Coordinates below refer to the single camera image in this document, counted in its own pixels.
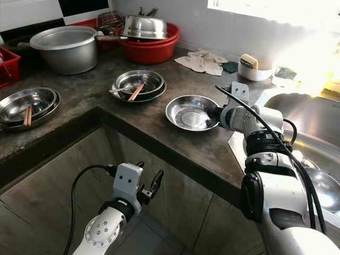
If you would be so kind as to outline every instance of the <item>concrete countertop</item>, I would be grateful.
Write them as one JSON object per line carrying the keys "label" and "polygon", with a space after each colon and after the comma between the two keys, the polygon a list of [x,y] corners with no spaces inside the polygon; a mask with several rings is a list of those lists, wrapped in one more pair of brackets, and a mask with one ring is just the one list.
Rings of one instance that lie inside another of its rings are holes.
{"label": "concrete countertop", "polygon": [[[184,56],[187,52],[176,48],[174,57]],[[161,74],[168,86],[165,93],[144,104],[114,99],[107,90],[115,78],[135,69]],[[181,130],[167,120],[165,107],[173,98],[190,94],[209,97],[222,106],[226,96],[215,85],[232,81],[248,84],[250,103],[254,103],[264,89],[273,87],[270,80],[250,82],[237,73],[223,72],[222,76],[197,73],[173,59],[157,65],[136,64],[129,61],[121,49],[101,54],[98,65],[86,73],[63,76],[45,65],[31,65],[23,70],[23,74],[20,82],[0,89],[0,99],[26,88],[50,87],[61,95],[60,109],[49,122],[30,131],[0,132],[0,188],[46,161],[80,133],[107,124],[239,206],[243,172],[228,145],[233,132],[221,127],[197,133]]]}

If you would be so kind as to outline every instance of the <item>dish towel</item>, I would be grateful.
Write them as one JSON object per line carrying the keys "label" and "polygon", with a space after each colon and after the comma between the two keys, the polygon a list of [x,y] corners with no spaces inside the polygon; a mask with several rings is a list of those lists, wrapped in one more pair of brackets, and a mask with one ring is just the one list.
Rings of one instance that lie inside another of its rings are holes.
{"label": "dish towel", "polygon": [[212,75],[221,76],[222,63],[228,62],[225,58],[215,55],[207,50],[198,49],[196,52],[189,52],[187,57],[176,58],[175,61],[195,72],[206,72]]}

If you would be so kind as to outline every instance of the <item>black cable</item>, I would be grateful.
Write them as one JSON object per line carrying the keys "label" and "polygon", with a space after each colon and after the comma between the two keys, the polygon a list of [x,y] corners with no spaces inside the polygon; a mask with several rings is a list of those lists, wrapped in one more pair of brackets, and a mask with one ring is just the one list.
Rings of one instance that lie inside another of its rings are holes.
{"label": "black cable", "polygon": [[68,254],[70,246],[71,246],[73,234],[74,234],[74,227],[75,227],[75,197],[74,197],[74,191],[75,191],[75,186],[76,186],[79,178],[85,172],[87,172],[88,170],[91,170],[93,168],[101,168],[101,169],[104,169],[106,171],[109,171],[111,167],[110,166],[102,166],[102,165],[91,165],[91,166],[88,166],[85,169],[83,169],[74,179],[74,181],[72,183],[72,188],[71,188],[71,225],[70,225],[70,229],[69,229],[69,238],[67,240],[63,255]]}
{"label": "black cable", "polygon": [[290,143],[291,145],[293,145],[295,140],[296,140],[296,137],[298,136],[298,129],[296,128],[295,124],[292,121],[287,120],[286,118],[284,118],[283,121],[287,122],[293,128],[293,137],[292,137],[291,143]]}
{"label": "black cable", "polygon": [[290,158],[294,161],[294,163],[297,165],[296,169],[299,171],[299,174],[301,175],[301,179],[302,179],[302,181],[303,181],[303,183],[305,185],[305,188],[306,188],[307,202],[308,202],[308,208],[309,208],[309,217],[310,217],[311,227],[314,228],[314,229],[316,228],[316,226],[315,226],[314,208],[313,208],[313,203],[312,203],[312,200],[311,200],[311,197],[312,197],[314,199],[315,207],[316,207],[316,210],[317,210],[317,214],[318,214],[318,219],[319,219],[321,231],[326,235],[327,234],[327,228],[326,228],[324,216],[322,214],[322,209],[321,209],[321,205],[320,205],[320,201],[319,201],[318,195],[317,195],[317,193],[315,191],[315,188],[314,188],[314,185],[312,183],[312,180],[310,179],[308,173],[306,172],[306,170],[304,169],[302,164],[287,149],[287,147],[282,143],[280,138],[270,128],[270,126],[261,118],[261,116],[259,116],[253,109],[251,109],[247,104],[245,104],[244,102],[239,100],[233,94],[225,91],[224,89],[222,89],[222,88],[220,88],[218,86],[215,86],[215,87],[219,91],[221,91],[222,93],[230,96],[237,103],[239,103],[245,109],[247,109],[253,116],[255,116],[258,119],[258,121],[260,121],[262,123],[262,125],[264,125],[264,127],[272,134],[273,138],[277,141],[277,143],[280,144],[282,146],[282,148],[284,148],[284,150],[286,151],[287,155],[289,155]]}

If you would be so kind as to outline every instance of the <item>floor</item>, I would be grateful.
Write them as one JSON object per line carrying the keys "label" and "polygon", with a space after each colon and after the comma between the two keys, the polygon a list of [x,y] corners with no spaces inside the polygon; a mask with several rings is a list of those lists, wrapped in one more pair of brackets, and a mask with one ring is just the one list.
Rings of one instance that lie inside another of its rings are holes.
{"label": "floor", "polygon": [[131,218],[122,236],[106,255],[193,255],[176,236],[145,212]]}

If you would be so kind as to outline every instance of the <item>sink basin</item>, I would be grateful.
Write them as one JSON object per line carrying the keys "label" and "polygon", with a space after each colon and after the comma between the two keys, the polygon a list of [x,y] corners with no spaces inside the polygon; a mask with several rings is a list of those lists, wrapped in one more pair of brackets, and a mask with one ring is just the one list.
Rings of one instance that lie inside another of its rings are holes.
{"label": "sink basin", "polygon": [[[284,118],[291,120],[297,127],[293,150],[299,150],[305,158],[340,183],[340,102],[269,89],[262,93],[255,104],[279,110]],[[284,132],[285,139],[290,140],[293,132],[287,123],[284,123]],[[244,169],[246,155],[243,134],[235,132],[229,145]],[[340,211],[334,214],[326,211],[324,214],[326,220],[340,227]]]}

